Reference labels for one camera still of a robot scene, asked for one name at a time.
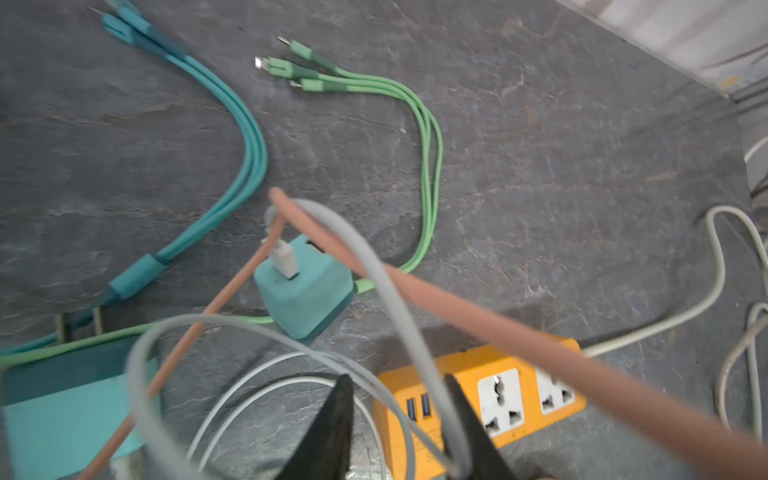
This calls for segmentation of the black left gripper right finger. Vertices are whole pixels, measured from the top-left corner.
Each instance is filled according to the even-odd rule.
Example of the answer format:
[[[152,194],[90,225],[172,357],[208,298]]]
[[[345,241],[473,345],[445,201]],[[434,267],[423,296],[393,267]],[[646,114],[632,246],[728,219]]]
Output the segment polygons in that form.
[[[456,405],[457,412],[467,435],[472,454],[472,470],[467,479],[501,480],[515,479],[495,445],[487,435],[462,387],[452,374],[444,375],[444,382]]]

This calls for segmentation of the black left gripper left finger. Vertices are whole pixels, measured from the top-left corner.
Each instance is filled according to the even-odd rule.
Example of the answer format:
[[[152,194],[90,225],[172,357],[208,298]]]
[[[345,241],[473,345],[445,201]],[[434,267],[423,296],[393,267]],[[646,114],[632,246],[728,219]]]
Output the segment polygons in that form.
[[[346,478],[353,436],[353,392],[350,376],[340,376],[277,480]]]

